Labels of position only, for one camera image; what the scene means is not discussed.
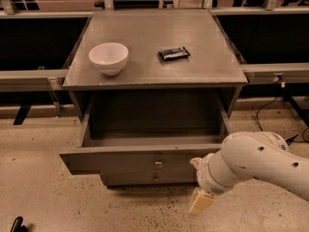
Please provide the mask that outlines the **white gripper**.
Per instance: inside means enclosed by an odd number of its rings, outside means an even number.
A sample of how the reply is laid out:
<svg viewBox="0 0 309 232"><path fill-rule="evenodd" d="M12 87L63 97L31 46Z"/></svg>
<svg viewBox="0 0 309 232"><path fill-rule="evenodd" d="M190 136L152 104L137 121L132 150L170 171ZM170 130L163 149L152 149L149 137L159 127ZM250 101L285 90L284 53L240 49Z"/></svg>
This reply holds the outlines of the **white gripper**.
<svg viewBox="0 0 309 232"><path fill-rule="evenodd" d="M193 158L189 163L196 169L197 181L202 188L193 191L189 208L189 213L197 216L214 202L212 195L220 195L233 188L233 171L220 152Z"/></svg>

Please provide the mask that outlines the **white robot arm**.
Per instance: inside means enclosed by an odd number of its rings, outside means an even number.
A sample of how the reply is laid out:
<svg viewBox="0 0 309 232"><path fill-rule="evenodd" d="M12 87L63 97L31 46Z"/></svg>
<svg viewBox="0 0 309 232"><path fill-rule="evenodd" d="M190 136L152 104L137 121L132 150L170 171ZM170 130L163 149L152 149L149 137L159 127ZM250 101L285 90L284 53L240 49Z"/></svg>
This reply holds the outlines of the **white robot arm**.
<svg viewBox="0 0 309 232"><path fill-rule="evenodd" d="M201 214L216 195L249 179L271 183L309 200L309 159L290 153L286 140L271 131L231 133L218 152L193 158L190 163L199 185L193 191L192 215Z"/></svg>

